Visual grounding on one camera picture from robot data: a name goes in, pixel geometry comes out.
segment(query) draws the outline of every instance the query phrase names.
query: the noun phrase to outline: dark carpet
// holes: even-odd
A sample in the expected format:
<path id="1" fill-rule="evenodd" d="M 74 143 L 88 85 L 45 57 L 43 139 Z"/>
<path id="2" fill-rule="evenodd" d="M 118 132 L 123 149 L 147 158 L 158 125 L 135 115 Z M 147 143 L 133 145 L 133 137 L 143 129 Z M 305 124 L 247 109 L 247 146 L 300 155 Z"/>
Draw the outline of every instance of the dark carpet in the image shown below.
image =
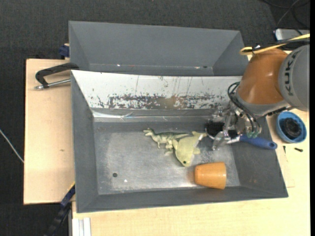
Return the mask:
<path id="1" fill-rule="evenodd" d="M 24 59 L 60 59 L 68 20 L 239 30 L 253 45 L 274 41 L 286 11 L 258 0 L 0 0 L 0 128 L 23 156 Z M 296 14 L 310 26 L 310 4 Z M 280 25 L 302 27 L 290 13 Z M 0 236 L 43 235 L 58 205 L 23 206 L 23 164 L 2 137 L 0 158 Z"/>

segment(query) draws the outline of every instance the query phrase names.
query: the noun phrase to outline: metal clamp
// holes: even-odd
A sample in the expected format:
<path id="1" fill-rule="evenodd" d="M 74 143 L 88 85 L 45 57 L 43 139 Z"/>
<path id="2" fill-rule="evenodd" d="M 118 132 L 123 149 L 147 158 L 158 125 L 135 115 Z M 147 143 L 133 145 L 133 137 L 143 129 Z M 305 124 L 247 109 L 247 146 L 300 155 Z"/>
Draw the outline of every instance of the metal clamp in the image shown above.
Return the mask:
<path id="1" fill-rule="evenodd" d="M 60 84 L 63 84 L 63 83 L 70 82 L 70 79 L 67 79 L 67 80 L 62 80 L 62 81 L 56 81 L 56 82 L 48 83 L 44 79 L 45 76 L 52 75 L 52 74 L 55 74 L 55 73 L 60 73 L 60 72 L 67 71 L 67 70 L 79 70 L 79 67 L 76 64 L 74 64 L 74 63 L 66 63 L 66 64 L 57 65 L 57 66 L 54 66 L 54 67 L 50 67 L 50 68 L 38 71 L 36 73 L 36 75 L 35 75 L 35 78 L 38 80 L 38 82 L 41 83 L 41 85 L 40 86 L 36 86 L 34 88 L 35 89 L 47 89 L 47 88 L 52 87 L 52 86 L 56 86 L 56 85 L 60 85 Z"/>

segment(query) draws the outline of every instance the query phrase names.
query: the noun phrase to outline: yellow plastic toy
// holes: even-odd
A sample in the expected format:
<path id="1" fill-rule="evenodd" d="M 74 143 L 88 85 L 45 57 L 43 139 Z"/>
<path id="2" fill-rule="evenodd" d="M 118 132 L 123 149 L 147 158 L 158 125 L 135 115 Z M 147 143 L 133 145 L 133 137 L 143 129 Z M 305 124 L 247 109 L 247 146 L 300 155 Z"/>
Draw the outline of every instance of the yellow plastic toy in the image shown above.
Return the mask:
<path id="1" fill-rule="evenodd" d="M 207 133 L 192 131 L 192 135 L 191 137 L 182 138 L 179 141 L 175 139 L 172 140 L 175 155 L 185 167 L 191 165 L 195 154 L 200 154 L 200 149 L 197 148 L 197 145 L 202 138 L 207 136 Z"/>

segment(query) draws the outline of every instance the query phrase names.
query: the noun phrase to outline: blue tool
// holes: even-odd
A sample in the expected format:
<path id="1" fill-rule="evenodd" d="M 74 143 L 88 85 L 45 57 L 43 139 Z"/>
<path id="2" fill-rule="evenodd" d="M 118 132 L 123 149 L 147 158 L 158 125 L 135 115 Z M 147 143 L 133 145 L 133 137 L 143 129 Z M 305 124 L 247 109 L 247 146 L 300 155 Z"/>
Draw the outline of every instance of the blue tool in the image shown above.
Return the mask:
<path id="1" fill-rule="evenodd" d="M 276 149 L 278 145 L 273 141 L 269 141 L 267 139 L 256 137 L 256 138 L 248 138 L 246 135 L 237 136 L 236 138 L 227 142 L 227 144 L 236 143 L 236 142 L 245 142 L 252 144 L 256 147 L 265 148 L 265 149 Z"/>

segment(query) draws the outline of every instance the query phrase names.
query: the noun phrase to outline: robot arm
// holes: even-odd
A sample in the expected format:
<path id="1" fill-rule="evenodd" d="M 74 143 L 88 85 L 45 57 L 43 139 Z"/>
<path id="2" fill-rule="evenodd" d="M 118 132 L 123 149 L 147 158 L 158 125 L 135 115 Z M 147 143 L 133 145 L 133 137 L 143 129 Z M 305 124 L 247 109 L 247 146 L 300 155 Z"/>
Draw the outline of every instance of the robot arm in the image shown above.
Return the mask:
<path id="1" fill-rule="evenodd" d="M 257 118 L 297 108 L 309 108 L 310 46 L 287 55 L 280 49 L 254 54 L 240 82 L 228 88 L 230 103 L 206 124 L 212 149 L 240 136 L 256 138 Z"/>

